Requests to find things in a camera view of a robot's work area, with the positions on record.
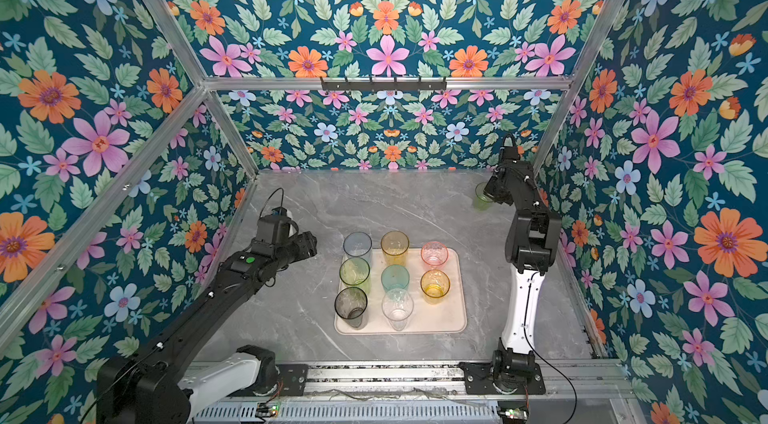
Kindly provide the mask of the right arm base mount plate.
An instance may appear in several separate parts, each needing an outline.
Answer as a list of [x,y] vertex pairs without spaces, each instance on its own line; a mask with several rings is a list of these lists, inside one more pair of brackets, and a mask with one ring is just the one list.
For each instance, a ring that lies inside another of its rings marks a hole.
[[544,395],[546,386],[540,366],[532,369],[507,369],[503,366],[494,370],[490,362],[460,362],[465,392],[469,395]]

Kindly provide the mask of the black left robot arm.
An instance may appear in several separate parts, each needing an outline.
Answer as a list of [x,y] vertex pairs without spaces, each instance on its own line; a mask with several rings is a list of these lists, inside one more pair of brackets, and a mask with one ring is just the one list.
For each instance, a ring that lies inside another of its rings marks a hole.
[[188,423],[236,391],[278,390],[274,352],[255,345],[194,373],[188,368],[227,319],[280,270],[316,253],[316,236],[300,231],[285,208],[260,217],[250,245],[220,265],[188,309],[131,355],[115,356],[100,368],[91,411],[96,422]]

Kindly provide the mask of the yellow tall plastic tumbler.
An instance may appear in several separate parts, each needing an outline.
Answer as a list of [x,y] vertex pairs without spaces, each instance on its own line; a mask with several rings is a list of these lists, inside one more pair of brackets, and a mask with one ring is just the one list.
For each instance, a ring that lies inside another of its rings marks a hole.
[[407,265],[410,240],[404,232],[399,230],[387,232],[381,238],[380,247],[387,265]]

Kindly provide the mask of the teal textured plastic cup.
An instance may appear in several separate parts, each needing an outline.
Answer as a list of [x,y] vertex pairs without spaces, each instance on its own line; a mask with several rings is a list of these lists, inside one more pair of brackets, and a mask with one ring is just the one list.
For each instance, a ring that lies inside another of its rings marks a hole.
[[380,280],[385,292],[394,289],[407,290],[410,285],[410,273],[405,266],[388,265],[382,271]]

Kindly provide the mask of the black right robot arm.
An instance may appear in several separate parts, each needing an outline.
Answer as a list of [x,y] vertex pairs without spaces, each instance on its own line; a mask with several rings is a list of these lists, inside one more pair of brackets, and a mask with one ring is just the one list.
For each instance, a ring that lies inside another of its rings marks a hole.
[[494,387],[511,394],[540,376],[534,326],[539,293],[556,259],[562,218],[544,202],[532,163],[523,160],[514,143],[500,148],[496,168],[483,193],[512,210],[504,246],[512,273],[510,304],[491,369]]

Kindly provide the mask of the grey smoked plastic tumbler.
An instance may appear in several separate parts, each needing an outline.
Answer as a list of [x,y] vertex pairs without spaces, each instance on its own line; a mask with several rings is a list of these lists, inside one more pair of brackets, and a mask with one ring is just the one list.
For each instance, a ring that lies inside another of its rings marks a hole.
[[362,328],[366,323],[368,296],[359,287],[346,287],[336,296],[334,311],[336,316],[354,329]]

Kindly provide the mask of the light green short plastic cup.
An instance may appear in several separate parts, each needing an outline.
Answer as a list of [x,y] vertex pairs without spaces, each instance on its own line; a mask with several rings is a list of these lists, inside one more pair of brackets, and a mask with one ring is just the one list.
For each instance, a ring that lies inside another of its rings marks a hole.
[[473,207],[479,211],[488,210],[494,204],[493,199],[485,194],[485,188],[486,184],[481,182],[474,189]]

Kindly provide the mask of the pink short plastic cup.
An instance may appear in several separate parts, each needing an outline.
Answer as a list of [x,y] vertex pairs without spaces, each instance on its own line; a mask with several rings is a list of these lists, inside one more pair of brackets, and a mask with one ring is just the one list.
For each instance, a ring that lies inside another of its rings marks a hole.
[[420,258],[429,268],[440,268],[450,256],[446,245],[439,241],[430,241],[422,245]]

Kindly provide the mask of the amber short plastic cup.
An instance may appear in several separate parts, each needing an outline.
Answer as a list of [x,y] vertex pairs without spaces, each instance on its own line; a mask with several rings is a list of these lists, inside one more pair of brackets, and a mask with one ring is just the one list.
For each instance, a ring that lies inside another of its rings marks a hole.
[[439,304],[450,292],[451,281],[442,270],[430,269],[421,276],[420,289],[427,303]]

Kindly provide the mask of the clear short plastic cup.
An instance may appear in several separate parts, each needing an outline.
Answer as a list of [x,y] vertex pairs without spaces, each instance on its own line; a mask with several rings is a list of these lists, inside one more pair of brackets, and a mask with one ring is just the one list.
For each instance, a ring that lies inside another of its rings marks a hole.
[[414,301],[410,293],[403,288],[387,291],[382,300],[382,312],[395,331],[403,331],[414,311]]

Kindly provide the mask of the blue tall plastic tumbler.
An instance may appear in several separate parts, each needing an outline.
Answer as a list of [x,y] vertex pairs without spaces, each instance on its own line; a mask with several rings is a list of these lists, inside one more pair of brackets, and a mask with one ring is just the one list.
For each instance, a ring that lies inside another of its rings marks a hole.
[[342,249],[347,259],[362,258],[370,261],[373,242],[371,236],[363,231],[350,233],[344,238]]

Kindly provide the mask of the green tall plastic tumbler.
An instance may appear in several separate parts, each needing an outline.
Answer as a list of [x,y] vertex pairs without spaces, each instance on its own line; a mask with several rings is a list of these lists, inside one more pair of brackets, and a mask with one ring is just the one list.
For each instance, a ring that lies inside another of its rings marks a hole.
[[350,257],[340,266],[339,278],[344,288],[356,287],[369,293],[371,289],[371,268],[362,257]]

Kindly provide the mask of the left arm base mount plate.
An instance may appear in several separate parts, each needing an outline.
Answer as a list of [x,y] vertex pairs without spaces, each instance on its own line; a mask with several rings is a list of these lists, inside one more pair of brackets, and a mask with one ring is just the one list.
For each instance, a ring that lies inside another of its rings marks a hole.
[[272,400],[278,397],[302,396],[307,383],[309,366],[306,364],[269,364],[260,371],[250,387],[255,396]]

